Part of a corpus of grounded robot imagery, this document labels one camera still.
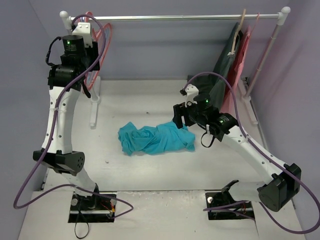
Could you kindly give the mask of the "teal t shirt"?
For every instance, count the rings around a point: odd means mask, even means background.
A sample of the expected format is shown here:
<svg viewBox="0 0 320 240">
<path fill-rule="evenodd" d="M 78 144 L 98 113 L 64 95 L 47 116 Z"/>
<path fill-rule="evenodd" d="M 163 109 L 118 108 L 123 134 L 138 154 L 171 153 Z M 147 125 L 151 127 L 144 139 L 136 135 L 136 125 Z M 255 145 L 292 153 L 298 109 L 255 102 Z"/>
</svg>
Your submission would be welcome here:
<svg viewBox="0 0 320 240">
<path fill-rule="evenodd" d="M 183 125 L 178 128 L 173 121 L 157 126 L 144 126 L 140 129 L 132 122 L 118 130 L 122 152 L 131 156 L 134 153 L 159 155 L 167 152 L 195 151 L 196 135 Z"/>
</svg>

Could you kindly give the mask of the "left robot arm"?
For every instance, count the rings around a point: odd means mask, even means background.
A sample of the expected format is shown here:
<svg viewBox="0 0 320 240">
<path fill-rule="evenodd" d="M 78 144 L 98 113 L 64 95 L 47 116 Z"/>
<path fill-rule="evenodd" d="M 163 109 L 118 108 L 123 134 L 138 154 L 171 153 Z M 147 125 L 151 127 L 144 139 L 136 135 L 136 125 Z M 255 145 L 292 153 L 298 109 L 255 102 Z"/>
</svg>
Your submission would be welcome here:
<svg viewBox="0 0 320 240">
<path fill-rule="evenodd" d="M 85 70 L 98 57 L 98 49 L 93 48 L 93 55 L 89 55 L 84 38 L 79 35 L 66 35 L 61 40 L 64 47 L 61 63 L 49 64 L 50 108 L 46 136 L 32 158 L 66 178 L 75 186 L 74 192 L 79 197 L 90 198 L 99 189 L 84 168 L 85 154 L 73 150 L 72 126 Z"/>
</svg>

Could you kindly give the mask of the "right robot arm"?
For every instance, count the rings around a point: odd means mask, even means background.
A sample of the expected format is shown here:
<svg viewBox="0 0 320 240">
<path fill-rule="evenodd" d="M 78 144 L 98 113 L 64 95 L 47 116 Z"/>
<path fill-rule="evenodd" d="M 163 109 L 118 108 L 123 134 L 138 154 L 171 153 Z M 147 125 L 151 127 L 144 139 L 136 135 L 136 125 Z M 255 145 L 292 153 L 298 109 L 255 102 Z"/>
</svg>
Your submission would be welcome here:
<svg viewBox="0 0 320 240">
<path fill-rule="evenodd" d="M 197 124 L 206 134 L 212 135 L 213 140 L 236 151 L 262 178 L 258 182 L 230 182 L 222 189 L 223 195 L 230 200 L 260 202 L 278 212 L 299 192 L 301 168 L 272 157 L 241 129 L 231 114 L 220 113 L 213 107 L 209 95 L 197 95 L 194 101 L 174 105 L 172 120 L 179 129 Z"/>
</svg>

